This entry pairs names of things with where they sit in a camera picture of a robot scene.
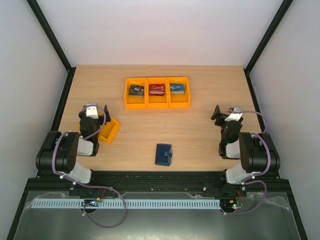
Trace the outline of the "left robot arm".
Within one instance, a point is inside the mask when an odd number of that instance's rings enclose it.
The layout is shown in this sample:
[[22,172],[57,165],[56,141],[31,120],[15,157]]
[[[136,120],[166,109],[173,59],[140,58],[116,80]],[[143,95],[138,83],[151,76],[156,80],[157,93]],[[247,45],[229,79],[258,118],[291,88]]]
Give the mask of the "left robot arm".
[[39,171],[52,171],[60,179],[76,184],[89,184],[93,171],[77,162],[78,156],[94,157],[100,144],[103,127],[111,122],[108,107],[89,103],[79,113],[80,132],[48,132],[37,156],[35,165]]

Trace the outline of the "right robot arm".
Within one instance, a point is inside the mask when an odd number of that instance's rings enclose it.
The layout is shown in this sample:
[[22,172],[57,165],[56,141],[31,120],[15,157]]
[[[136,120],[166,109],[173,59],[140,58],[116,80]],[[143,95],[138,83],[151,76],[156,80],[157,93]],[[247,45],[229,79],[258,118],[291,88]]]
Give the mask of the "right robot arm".
[[240,160],[225,171],[225,179],[218,183],[218,191],[229,196],[236,185],[243,185],[248,180],[276,173],[281,160],[271,136],[264,130],[262,133],[242,132],[242,108],[231,107],[228,114],[222,113],[217,105],[211,116],[214,125],[220,127],[218,154],[222,159]]

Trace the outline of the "blue leather card holder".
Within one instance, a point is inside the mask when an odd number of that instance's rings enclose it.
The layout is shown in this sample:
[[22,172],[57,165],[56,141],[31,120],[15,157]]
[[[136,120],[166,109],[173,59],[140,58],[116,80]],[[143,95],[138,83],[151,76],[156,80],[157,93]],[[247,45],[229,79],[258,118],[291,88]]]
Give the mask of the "blue leather card holder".
[[166,167],[170,166],[172,163],[172,156],[171,144],[158,143],[156,145],[155,165]]

